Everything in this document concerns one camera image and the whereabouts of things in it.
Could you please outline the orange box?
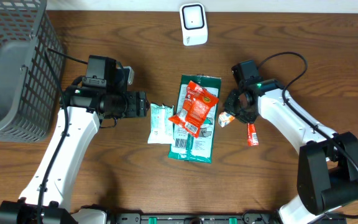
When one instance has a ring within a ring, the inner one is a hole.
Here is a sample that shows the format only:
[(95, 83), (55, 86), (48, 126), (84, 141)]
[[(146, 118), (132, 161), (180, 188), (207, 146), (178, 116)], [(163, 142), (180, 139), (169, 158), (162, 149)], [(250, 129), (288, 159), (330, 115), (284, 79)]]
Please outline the orange box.
[(227, 126), (229, 123), (231, 123), (234, 120), (235, 120), (235, 117), (233, 115), (225, 112), (225, 111), (220, 113), (219, 116), (218, 116), (218, 124), (222, 128)]

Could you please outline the red Nescafe packet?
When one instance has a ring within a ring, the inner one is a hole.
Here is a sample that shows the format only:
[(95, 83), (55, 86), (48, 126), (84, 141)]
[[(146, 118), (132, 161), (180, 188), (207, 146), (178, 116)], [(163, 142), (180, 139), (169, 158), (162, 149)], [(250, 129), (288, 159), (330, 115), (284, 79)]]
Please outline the red Nescafe packet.
[(247, 124), (247, 142), (248, 142), (248, 146), (258, 146), (259, 145), (256, 128), (253, 123)]

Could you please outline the red Hacks candy bag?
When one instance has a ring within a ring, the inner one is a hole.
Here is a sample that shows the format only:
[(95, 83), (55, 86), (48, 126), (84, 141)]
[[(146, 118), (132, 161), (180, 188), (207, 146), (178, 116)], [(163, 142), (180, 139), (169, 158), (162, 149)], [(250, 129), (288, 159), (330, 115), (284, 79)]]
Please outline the red Hacks candy bag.
[(217, 105), (218, 101), (217, 96), (199, 84), (190, 81), (186, 87), (182, 109), (169, 120), (185, 129), (193, 137), (198, 138), (208, 113), (212, 107)]

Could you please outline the green 3M glove package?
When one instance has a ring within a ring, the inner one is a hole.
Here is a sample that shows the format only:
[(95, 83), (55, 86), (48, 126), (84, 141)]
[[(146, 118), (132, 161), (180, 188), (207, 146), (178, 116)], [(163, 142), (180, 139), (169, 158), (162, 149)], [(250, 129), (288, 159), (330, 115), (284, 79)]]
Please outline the green 3M glove package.
[[(186, 88), (190, 81), (202, 86), (217, 98), (220, 95), (220, 78), (200, 75), (182, 75), (176, 113), (179, 113), (183, 107)], [(170, 159), (212, 163), (217, 108), (215, 105), (210, 109), (204, 123), (200, 127), (199, 136), (197, 138), (182, 127), (174, 125), (173, 138), (175, 142), (170, 146), (170, 152), (168, 153)]]

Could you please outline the white green small packet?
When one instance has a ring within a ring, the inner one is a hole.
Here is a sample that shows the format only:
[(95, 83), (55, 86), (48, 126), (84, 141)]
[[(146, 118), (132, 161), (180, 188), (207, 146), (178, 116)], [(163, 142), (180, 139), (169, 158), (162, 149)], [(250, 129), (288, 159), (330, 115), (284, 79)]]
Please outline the white green small packet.
[(165, 105), (150, 105), (150, 135), (148, 144), (174, 144), (173, 123), (169, 120), (173, 116), (174, 107)]

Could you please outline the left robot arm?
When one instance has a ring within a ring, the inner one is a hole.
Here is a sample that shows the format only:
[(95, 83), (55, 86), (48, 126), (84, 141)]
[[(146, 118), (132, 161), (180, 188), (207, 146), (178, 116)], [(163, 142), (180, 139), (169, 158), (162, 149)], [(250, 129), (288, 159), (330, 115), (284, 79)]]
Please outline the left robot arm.
[(97, 205), (70, 213), (85, 152), (106, 119), (140, 118), (150, 108), (143, 91), (129, 91), (134, 71), (113, 58), (92, 55), (80, 76), (60, 92), (57, 124), (44, 157), (18, 201), (3, 201), (0, 223), (110, 223)]

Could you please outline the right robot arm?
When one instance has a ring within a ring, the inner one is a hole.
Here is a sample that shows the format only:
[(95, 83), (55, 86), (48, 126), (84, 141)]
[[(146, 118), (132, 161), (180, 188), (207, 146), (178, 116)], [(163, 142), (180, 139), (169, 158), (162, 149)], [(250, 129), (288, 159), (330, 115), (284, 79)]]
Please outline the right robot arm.
[(321, 124), (293, 100), (287, 87), (259, 75), (253, 60), (231, 68), (237, 84), (225, 112), (252, 124), (269, 121), (298, 153), (297, 196), (278, 209), (272, 223), (343, 222), (334, 210), (358, 200), (358, 139)]

